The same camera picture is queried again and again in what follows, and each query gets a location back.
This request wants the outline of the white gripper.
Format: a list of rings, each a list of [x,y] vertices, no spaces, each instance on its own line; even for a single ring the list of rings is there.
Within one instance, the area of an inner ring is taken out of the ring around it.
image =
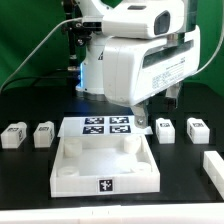
[[[192,76],[200,59],[200,29],[185,34],[179,46],[166,38],[153,40],[110,38],[103,51],[103,88],[114,104],[131,107],[138,128],[148,126],[144,101],[166,90],[169,109],[178,105],[180,81]]]

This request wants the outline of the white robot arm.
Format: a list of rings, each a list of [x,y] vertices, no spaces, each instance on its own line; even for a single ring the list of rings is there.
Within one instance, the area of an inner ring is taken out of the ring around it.
[[[181,82],[199,66],[198,0],[78,0],[87,32],[82,95],[129,107],[135,125],[148,125],[148,99],[164,92],[177,104]]]

